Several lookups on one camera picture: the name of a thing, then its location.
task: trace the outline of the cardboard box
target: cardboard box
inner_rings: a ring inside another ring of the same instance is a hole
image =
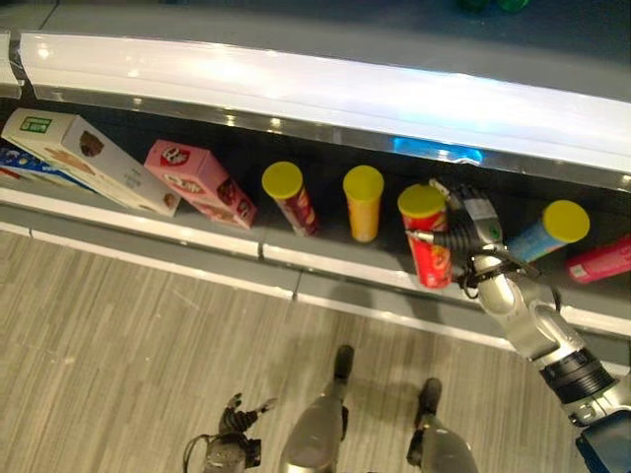
[[[88,192],[92,190],[72,176],[55,169],[26,151],[13,147],[0,147],[0,169],[5,175],[33,182],[46,182]]]
[[[18,108],[2,137],[120,205],[175,213],[179,197],[79,115]]]
[[[145,168],[211,220],[251,227],[256,208],[209,150],[158,140]]]

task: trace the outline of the green label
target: green label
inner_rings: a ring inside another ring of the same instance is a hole
[[[45,133],[50,126],[52,120],[48,118],[37,118],[36,116],[27,116],[22,122],[20,129],[22,131],[33,131],[33,133]]]

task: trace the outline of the blue package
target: blue package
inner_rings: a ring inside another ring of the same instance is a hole
[[[83,182],[55,169],[26,151],[15,148],[0,148],[0,168],[31,181],[48,182],[62,187],[72,187],[94,192]]]

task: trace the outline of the kitkat box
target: kitkat box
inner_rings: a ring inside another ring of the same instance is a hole
[[[256,207],[209,150],[158,140],[145,168],[209,219],[252,226]]]

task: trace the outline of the logo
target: logo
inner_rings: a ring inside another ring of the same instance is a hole
[[[33,133],[45,133],[50,126],[52,120],[48,118],[37,118],[36,116],[27,116],[20,129],[22,131],[32,131]]]
[[[190,151],[173,146],[160,155],[160,166],[181,166],[188,161],[189,156]]]
[[[87,131],[84,131],[81,134],[81,138],[79,138],[79,148],[81,148],[81,153],[83,153],[85,157],[93,158],[100,154],[103,150],[103,146],[104,144],[99,138]]]
[[[173,187],[188,192],[190,194],[203,194],[204,189],[194,180],[182,179],[178,175],[163,174],[163,178]]]

